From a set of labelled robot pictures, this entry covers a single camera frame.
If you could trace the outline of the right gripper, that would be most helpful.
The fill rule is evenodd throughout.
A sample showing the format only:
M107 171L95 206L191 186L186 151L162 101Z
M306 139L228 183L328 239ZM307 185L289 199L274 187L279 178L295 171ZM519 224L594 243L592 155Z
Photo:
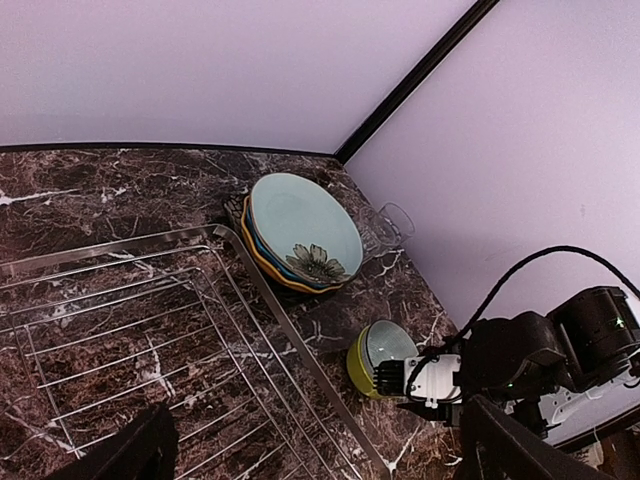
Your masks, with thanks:
M451 400L407 400L397 408L427 422L442 423L447 427L470 427L475 422L474 396Z

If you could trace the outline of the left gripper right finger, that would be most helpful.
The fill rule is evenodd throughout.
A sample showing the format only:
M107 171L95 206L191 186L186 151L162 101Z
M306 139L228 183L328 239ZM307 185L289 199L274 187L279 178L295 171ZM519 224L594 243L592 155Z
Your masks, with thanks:
M461 415L459 479L606 479L608 476L553 448L483 396Z

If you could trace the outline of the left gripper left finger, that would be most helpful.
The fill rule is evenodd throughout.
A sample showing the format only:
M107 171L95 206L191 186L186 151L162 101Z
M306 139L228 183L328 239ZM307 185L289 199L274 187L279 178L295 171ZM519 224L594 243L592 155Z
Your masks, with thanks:
M178 440L168 406L152 404L116 435L46 479L173 479Z

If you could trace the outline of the lime green bowl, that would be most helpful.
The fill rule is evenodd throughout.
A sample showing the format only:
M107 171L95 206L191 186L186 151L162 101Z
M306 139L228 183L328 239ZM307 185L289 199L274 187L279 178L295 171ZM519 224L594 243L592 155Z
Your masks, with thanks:
M374 369L381 362L392 359L386 324L385 320L379 320L365 327L347 353L346 367L351 382L361 394L371 399L383 398L374 387Z

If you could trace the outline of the clear ribbed glass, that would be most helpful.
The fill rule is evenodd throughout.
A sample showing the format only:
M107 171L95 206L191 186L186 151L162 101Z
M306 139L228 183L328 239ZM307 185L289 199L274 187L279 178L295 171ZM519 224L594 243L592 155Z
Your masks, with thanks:
M397 244L392 222L370 206L358 211L357 225L363 246L364 261L384 255Z

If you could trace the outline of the pale green plate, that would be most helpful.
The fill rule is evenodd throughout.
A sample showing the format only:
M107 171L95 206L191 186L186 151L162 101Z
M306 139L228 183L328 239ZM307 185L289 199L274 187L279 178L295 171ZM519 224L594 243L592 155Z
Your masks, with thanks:
M361 269L364 253L354 220L311 180L290 173L260 178L249 194L249 218L262 245L305 280L338 285Z

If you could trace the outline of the yellow polka dot plate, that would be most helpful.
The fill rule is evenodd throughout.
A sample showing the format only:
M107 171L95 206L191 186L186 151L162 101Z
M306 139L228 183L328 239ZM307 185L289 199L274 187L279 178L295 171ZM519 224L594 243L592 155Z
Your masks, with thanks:
M267 262L264 258L262 258L260 254L255 250L253 239L245 225L244 200L243 200L243 212L241 214L240 224L241 224L242 238L244 240L245 245L248 248L248 251L252 259L256 262L256 264L262 269L264 273L266 273L269 277L271 277L277 283L291 290L294 290L296 292L311 294L311 295L320 295L320 294L328 293L331 291L337 291L342 288L342 285L338 284L338 285L331 285L330 289L314 290L312 288L309 288L305 284L289 281L287 278L284 278L278 270L276 270L269 262Z

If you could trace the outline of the light teal checkered bowl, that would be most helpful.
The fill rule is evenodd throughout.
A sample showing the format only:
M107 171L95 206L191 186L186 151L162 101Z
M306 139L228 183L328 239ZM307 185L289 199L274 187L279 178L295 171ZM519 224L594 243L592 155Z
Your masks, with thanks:
M363 357L370 370L387 360L417 357L418 349L409 334L390 320L378 320L366 330Z

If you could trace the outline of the clear faceted glass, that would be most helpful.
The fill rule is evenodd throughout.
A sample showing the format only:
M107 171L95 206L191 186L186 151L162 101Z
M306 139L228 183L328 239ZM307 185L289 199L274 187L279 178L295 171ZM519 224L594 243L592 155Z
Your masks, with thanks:
M391 226L395 235L395 244L402 245L416 233L415 223L409 214L398 204L385 203L379 210L382 218Z

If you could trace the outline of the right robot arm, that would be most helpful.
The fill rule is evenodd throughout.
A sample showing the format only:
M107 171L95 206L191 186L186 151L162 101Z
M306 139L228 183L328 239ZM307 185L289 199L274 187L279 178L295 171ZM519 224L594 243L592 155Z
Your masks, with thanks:
M583 289L547 313L484 317L508 280L555 253L590 259L619 283ZM510 267L461 330L443 344L377 366L375 388L404 398L404 409L448 426L458 425L472 398L479 396L545 439L606 394L638 387L639 322L629 305L629 298L638 294L618 268L590 250L544 248Z

